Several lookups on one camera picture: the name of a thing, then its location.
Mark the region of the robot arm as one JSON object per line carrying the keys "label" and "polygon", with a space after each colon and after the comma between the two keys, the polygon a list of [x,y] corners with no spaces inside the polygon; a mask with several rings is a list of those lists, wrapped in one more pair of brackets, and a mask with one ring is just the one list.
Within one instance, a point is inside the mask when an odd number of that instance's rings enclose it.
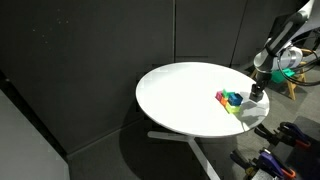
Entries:
{"label": "robot arm", "polygon": [[317,29],[319,24],[319,0],[308,0],[267,39],[253,60],[256,82],[251,87],[251,100],[260,101],[263,98],[273,71],[299,66],[303,53],[293,45],[293,39]]}

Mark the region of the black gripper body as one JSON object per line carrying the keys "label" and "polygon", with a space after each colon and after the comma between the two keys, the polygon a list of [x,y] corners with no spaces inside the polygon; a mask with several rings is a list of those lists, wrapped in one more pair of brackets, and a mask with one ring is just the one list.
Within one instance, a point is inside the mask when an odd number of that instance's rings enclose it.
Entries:
{"label": "black gripper body", "polygon": [[259,88],[265,88],[269,82],[269,74],[257,72],[256,74],[256,84]]}

